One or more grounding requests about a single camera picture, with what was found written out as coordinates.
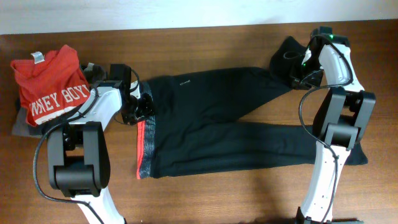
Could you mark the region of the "black leggings red waistband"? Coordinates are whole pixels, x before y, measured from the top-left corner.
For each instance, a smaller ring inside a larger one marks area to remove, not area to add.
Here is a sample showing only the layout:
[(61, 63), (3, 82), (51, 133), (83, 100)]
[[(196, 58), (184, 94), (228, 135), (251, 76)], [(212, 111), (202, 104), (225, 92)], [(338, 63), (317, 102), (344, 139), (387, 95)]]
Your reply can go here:
[(138, 179), (313, 164), (311, 127), (242, 117), (288, 93), (284, 74), (305, 47), (286, 38), (270, 67), (238, 67), (142, 82), (154, 115), (137, 125)]

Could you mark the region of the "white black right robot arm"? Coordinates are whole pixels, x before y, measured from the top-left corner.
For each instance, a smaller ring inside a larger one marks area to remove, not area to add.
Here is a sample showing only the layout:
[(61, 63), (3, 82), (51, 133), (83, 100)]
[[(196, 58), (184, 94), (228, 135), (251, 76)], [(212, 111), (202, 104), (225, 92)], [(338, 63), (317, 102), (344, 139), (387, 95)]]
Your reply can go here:
[(305, 53), (293, 58), (292, 88), (306, 90), (305, 96), (328, 91), (307, 132), (316, 141), (315, 167), (295, 223), (332, 223), (341, 171), (363, 138), (376, 104), (375, 94), (358, 81), (350, 53), (346, 37), (312, 34)]

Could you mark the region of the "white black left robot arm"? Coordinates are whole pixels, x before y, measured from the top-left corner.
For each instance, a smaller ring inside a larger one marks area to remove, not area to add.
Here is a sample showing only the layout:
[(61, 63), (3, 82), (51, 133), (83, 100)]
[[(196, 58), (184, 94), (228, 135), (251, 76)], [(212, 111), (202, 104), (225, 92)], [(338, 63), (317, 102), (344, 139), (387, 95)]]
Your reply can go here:
[(108, 184), (111, 165), (104, 130), (121, 113), (134, 124), (151, 112), (139, 81), (96, 82), (88, 99), (65, 124), (47, 135), (49, 182), (66, 203), (77, 204), (89, 223), (125, 223)]

